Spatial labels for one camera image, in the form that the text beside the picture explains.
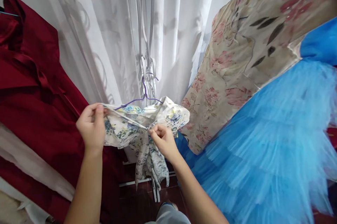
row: blue tulle dress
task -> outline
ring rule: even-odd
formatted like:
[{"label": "blue tulle dress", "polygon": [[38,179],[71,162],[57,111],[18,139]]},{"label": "blue tulle dress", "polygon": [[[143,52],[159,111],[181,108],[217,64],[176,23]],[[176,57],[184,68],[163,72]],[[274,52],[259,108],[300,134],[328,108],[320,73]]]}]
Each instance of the blue tulle dress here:
[{"label": "blue tulle dress", "polygon": [[232,223],[314,223],[332,214],[327,179],[337,154],[325,133],[336,113],[337,18],[309,33],[303,60],[260,90],[200,154],[179,151]]}]

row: hand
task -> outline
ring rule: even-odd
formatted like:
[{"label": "hand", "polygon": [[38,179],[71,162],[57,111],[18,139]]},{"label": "hand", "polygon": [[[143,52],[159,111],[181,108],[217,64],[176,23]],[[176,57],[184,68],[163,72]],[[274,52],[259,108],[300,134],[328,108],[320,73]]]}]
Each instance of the hand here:
[{"label": "hand", "polygon": [[103,151],[105,138],[105,113],[107,113],[107,110],[103,109],[103,105],[95,103],[87,106],[77,120],[76,127],[81,133],[86,151]]},{"label": "hand", "polygon": [[157,124],[149,130],[149,133],[159,151],[172,165],[180,160],[181,154],[179,153],[171,129],[162,124]]}]

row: red dress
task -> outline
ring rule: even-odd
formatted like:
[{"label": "red dress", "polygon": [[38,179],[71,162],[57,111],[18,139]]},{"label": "red dress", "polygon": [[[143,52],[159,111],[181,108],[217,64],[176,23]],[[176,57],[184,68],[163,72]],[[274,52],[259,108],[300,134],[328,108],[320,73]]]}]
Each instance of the red dress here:
[{"label": "red dress", "polygon": [[[88,105],[59,62],[57,30],[21,0],[0,15],[0,122],[76,187],[84,154],[75,122]],[[103,151],[101,221],[113,222],[123,164]],[[70,202],[0,158],[0,176],[55,219]]]}]

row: cream floral dress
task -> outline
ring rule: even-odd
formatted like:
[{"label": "cream floral dress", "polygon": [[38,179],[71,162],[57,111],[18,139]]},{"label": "cream floral dress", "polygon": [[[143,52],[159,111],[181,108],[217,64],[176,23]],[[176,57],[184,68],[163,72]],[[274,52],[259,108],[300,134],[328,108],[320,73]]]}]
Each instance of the cream floral dress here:
[{"label": "cream floral dress", "polygon": [[305,34],[337,16],[337,0],[231,0],[212,23],[211,41],[182,105],[181,129],[199,154],[261,88],[295,65]]},{"label": "cream floral dress", "polygon": [[148,130],[156,124],[164,124],[171,128],[173,135],[177,137],[179,128],[189,122],[190,112],[168,97],[160,99],[162,103],[148,106],[141,110],[137,106],[120,106],[103,104],[108,109],[105,117],[105,145],[122,149],[130,146],[136,153],[136,186],[138,181],[145,176],[152,176],[157,187],[166,178],[166,186],[169,185],[169,171],[164,156],[153,142]]}]

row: blue floral print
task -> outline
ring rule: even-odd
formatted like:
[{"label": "blue floral print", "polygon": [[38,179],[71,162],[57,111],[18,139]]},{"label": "blue floral print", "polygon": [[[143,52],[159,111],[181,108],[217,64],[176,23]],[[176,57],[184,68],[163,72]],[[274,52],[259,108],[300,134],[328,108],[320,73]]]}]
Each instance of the blue floral print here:
[{"label": "blue floral print", "polygon": [[130,146],[137,156],[136,186],[140,179],[151,176],[160,189],[160,182],[166,178],[169,185],[169,171],[164,156],[153,142],[148,130],[160,123],[172,129],[174,135],[180,127],[189,122],[190,112],[174,104],[168,97],[161,103],[141,110],[137,106],[127,106],[117,111],[116,105],[104,104],[109,110],[105,118],[105,145],[119,149]]}]

